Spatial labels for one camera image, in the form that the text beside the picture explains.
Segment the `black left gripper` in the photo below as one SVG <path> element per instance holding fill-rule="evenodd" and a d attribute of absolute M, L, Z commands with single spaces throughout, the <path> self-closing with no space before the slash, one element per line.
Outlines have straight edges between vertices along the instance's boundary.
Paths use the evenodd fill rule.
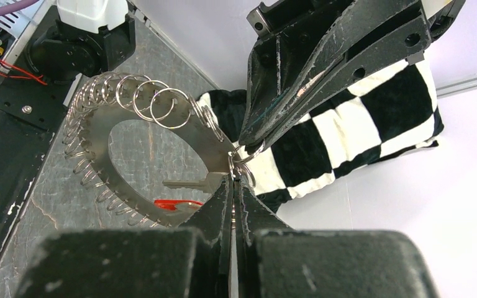
<path fill-rule="evenodd" d="M 238 142 L 264 150 L 349 85 L 430 45 L 419 1 L 261 2 L 246 19 L 258 37 Z"/>

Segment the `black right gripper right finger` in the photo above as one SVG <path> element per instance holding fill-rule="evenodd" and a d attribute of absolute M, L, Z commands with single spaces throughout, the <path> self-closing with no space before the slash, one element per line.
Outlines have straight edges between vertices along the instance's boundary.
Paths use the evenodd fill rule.
<path fill-rule="evenodd" d="M 392 230 L 295 230 L 234 182 L 240 297 L 437 297 L 418 247 Z"/>

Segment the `silver key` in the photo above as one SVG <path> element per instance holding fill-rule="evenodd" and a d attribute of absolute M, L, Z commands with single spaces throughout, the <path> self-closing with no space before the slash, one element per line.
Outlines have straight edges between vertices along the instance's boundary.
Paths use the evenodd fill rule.
<path fill-rule="evenodd" d="M 194 189 L 206 194 L 213 194 L 220 187 L 221 181 L 228 174 L 222 172 L 209 172 L 202 179 L 198 180 L 163 180 L 162 185 L 170 189 Z"/>

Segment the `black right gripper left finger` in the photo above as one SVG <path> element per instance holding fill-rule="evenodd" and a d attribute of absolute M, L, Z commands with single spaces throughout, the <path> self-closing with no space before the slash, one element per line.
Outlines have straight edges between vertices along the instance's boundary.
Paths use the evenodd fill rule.
<path fill-rule="evenodd" d="M 37 248 L 16 297 L 228 297 L 230 199 L 225 177 L 175 228 L 74 230 Z"/>

